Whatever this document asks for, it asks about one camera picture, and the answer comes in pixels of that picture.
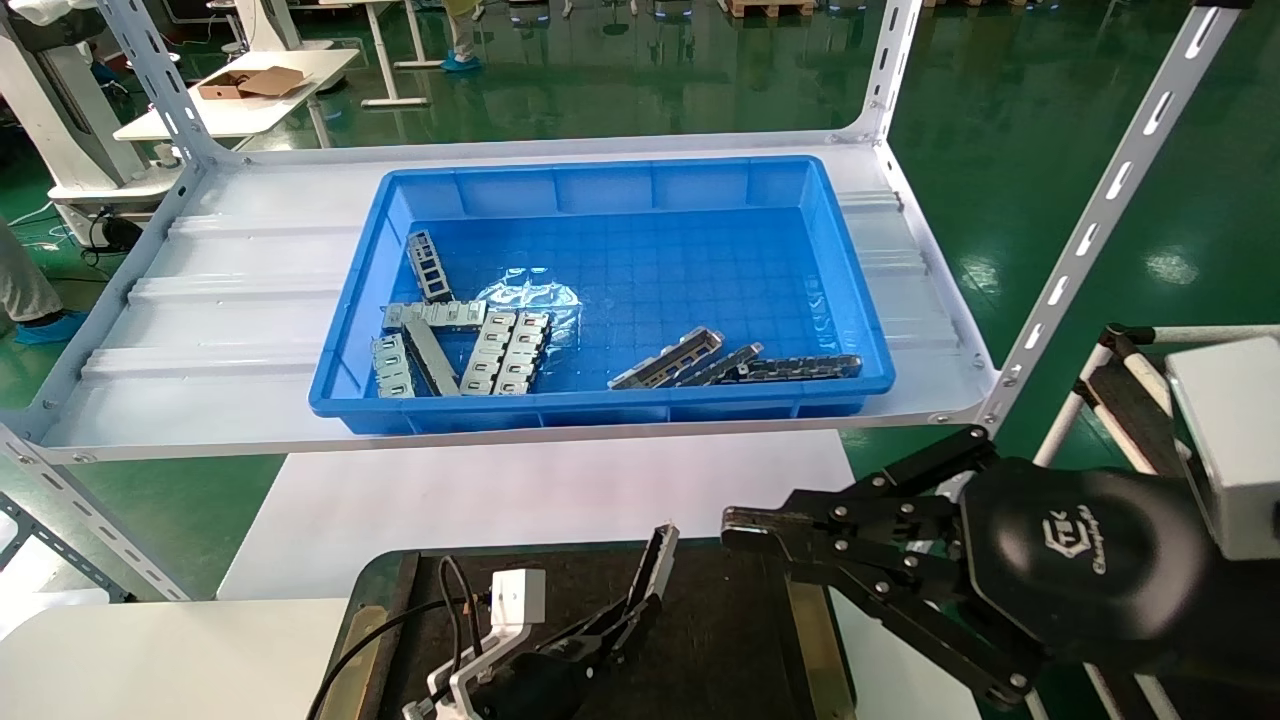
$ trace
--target white desk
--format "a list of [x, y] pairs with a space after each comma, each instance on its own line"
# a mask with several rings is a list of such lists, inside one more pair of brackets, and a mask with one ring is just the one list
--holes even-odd
[[[243, 100], [206, 100], [196, 88], [191, 99], [211, 137], [250, 137], [261, 135], [279, 124], [302, 102], [311, 111], [311, 120], [320, 138], [320, 147], [330, 147], [324, 114], [315, 94], [338, 76], [356, 58], [355, 50], [291, 50], [282, 53], [246, 53], [209, 77], [232, 70], [265, 70], [270, 67], [292, 68], [302, 72], [307, 82], [284, 97], [246, 97]], [[157, 110], [133, 120], [113, 135], [123, 142], [142, 140], [168, 140], [169, 128]]]
[[346, 600], [55, 607], [0, 642], [5, 717], [301, 720]]
[[718, 537], [730, 505], [852, 482], [835, 430], [291, 455], [218, 598], [347, 597], [394, 550]]
[[[0, 512], [0, 547], [6, 547], [17, 537], [18, 524], [13, 518]], [[37, 537], [27, 538], [22, 550], [0, 571], [0, 642], [4, 642], [15, 628], [50, 607], [110, 602], [111, 598], [102, 588], [41, 592], [41, 588], [64, 568], [67, 561], [50, 550], [45, 541]]]
[[426, 105], [430, 102], [426, 97], [401, 97], [399, 92], [396, 90], [396, 76], [392, 74], [392, 68], [399, 69], [424, 69], [424, 68], [438, 68], [444, 60], [428, 60], [426, 50], [422, 47], [422, 32], [417, 28], [417, 13], [413, 10], [413, 0], [404, 0], [404, 13], [408, 15], [408, 32], [413, 36], [413, 53], [417, 55], [416, 60], [402, 60], [392, 64], [390, 59], [387, 56], [387, 44], [383, 42], [383, 28], [378, 24], [378, 8], [374, 5], [379, 3], [387, 3], [388, 0], [319, 0], [320, 5], [364, 5], [365, 14], [369, 15], [369, 32], [374, 36], [374, 53], [378, 54], [378, 67], [383, 70], [383, 82], [387, 85], [387, 97], [372, 99], [361, 101], [362, 108], [408, 108], [415, 105]]

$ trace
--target shelf upright post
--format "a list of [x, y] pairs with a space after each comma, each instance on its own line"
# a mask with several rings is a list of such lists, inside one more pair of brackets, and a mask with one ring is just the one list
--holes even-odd
[[1071, 231], [1023, 329], [1018, 333], [995, 388], [978, 410], [978, 421], [995, 434], [1009, 415], [1032, 369], [1084, 284], [1102, 246], [1120, 222], [1156, 154], [1190, 100], [1249, 0], [1198, 0], [1174, 38], [1146, 97], [1129, 123], [1111, 163]]
[[872, 74], [867, 78], [863, 111], [841, 131], [849, 140], [878, 145], [888, 138], [923, 4], [924, 0], [890, 0], [884, 5], [884, 19], [876, 41], [876, 55], [872, 58]]
[[165, 600], [192, 600], [172, 574], [165, 571], [142, 546], [131, 537], [124, 525], [102, 507], [101, 502], [67, 468], [50, 465], [26, 441], [0, 424], [0, 452], [26, 471], [41, 489], [61, 507], [68, 518], [79, 520], [106, 547], [119, 556]]
[[202, 169], [219, 159], [232, 161], [234, 154], [218, 145], [205, 131], [187, 83], [169, 59], [164, 36], [156, 29], [146, 5], [136, 0], [97, 0], [97, 6], [120, 42], [120, 50], [133, 64], [142, 90], [169, 127], [173, 145], [182, 150], [186, 163]]

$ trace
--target black mat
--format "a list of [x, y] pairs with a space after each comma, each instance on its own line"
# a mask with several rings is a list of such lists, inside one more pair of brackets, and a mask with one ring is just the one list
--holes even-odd
[[[547, 570], [547, 623], [534, 630], [536, 644], [621, 598], [640, 552], [639, 546], [611, 546], [454, 557], [476, 592], [489, 587], [495, 570]], [[435, 566], [426, 553], [419, 559], [410, 606], [440, 597]], [[488, 630], [481, 615], [481, 633]], [[442, 611], [404, 624], [380, 720], [401, 720], [401, 707], [428, 694], [426, 675], [452, 656], [452, 637]], [[655, 717], [813, 720], [786, 583], [772, 560], [709, 542], [677, 548], [663, 612], [639, 661], [602, 683], [575, 720]]]

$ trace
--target green epoxy floor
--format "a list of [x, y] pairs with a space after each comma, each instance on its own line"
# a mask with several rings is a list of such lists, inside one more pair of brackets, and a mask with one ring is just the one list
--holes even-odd
[[[403, 95], [429, 94], [433, 105], [394, 111], [360, 109], [360, 99], [384, 94], [362, 15], [300, 15], [298, 23], [306, 37], [364, 50], [348, 72], [351, 86], [324, 99], [339, 146], [799, 129], [842, 126], [856, 115], [882, 9], [868, 1], [867, 12], [819, 10], [769, 23], [731, 20], [710, 0], [696, 0], [687, 22], [676, 15], [689, 4], [660, 4], [671, 12], [659, 19], [648, 6], [631, 18], [625, 6], [588, 0], [567, 22], [558, 5], [541, 12], [550, 17], [545, 28], [513, 27], [506, 6], [493, 5], [479, 50], [488, 68], [470, 78], [397, 73]], [[916, 31], [891, 142], [997, 357], [1021, 327], [1187, 4], [1132, 0], [1110, 15], [1107, 5], [950, 5], [925, 10]], [[1007, 452], [1034, 451], [1106, 322], [1276, 320], [1280, 12], [1272, 5], [1258, 4], [1236, 26], [1210, 69], [1005, 424], [1000, 443]], [[429, 54], [443, 55], [443, 15], [420, 17]], [[393, 58], [411, 55], [404, 23], [398, 6], [383, 15]], [[221, 64], [202, 47], [183, 49], [186, 74]], [[303, 110], [250, 147], [315, 145]], [[12, 164], [0, 173], [0, 211], [14, 218], [38, 208], [49, 184], [38, 159]], [[35, 223], [19, 234], [37, 242], [50, 227]], [[70, 306], [92, 304], [101, 287], [92, 281], [101, 275], [65, 242], [33, 252], [50, 275], [78, 278], [58, 283]], [[55, 359], [55, 350], [0, 340], [0, 405], [29, 401]], [[900, 428], [844, 437], [855, 470], [867, 471], [937, 434]], [[178, 578], [211, 594], [282, 461], [118, 462], [77, 473]], [[1121, 462], [1085, 423], [1060, 457], [1064, 466]], [[0, 468], [0, 489], [108, 571], [146, 588], [15, 466]], [[1047, 702], [1074, 707], [1079, 683], [1066, 674], [1046, 684]], [[1098, 708], [1078, 710], [1092, 716]]]

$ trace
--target white metal shelf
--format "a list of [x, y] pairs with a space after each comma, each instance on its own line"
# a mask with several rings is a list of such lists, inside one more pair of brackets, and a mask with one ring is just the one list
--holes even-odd
[[[931, 237], [913, 232], [901, 193], [869, 143], [828, 133], [367, 149], [278, 154], [215, 167], [52, 424], [33, 437], [52, 462], [582, 438], [919, 424], [977, 406], [995, 382], [973, 316]], [[804, 154], [822, 159], [867, 274], [897, 368], [895, 389], [854, 418], [614, 425], [371, 438], [316, 418], [307, 389], [378, 183], [390, 170], [494, 163], [612, 161]], [[293, 155], [282, 158], [280, 155]]]

